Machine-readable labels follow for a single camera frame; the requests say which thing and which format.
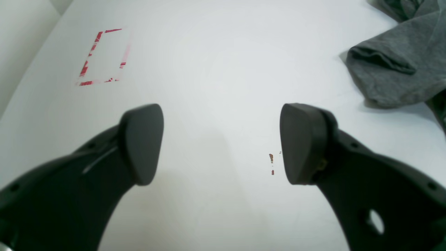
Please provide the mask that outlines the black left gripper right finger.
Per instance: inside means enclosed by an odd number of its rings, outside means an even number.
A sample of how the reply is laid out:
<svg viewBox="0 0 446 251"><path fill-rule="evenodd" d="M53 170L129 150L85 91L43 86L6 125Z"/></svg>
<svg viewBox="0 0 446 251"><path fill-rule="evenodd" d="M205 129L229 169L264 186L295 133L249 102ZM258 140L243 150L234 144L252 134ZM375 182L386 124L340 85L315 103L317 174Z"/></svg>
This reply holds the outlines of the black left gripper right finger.
<svg viewBox="0 0 446 251"><path fill-rule="evenodd" d="M311 105L282 107L280 138L289 183L320 189L351 251L445 250L446 191L433 178L374 153Z"/></svg>

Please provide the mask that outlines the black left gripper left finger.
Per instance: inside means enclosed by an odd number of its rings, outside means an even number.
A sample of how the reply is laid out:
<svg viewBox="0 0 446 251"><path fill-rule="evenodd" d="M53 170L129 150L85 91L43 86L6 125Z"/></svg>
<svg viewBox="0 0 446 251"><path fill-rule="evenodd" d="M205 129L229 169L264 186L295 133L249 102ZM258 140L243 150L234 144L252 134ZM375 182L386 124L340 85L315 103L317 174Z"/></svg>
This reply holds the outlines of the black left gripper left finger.
<svg viewBox="0 0 446 251"><path fill-rule="evenodd" d="M1 244L13 251L96 251L116 206L157 170L164 130L158 104L126 111L119 124L73 153L1 190Z"/></svg>

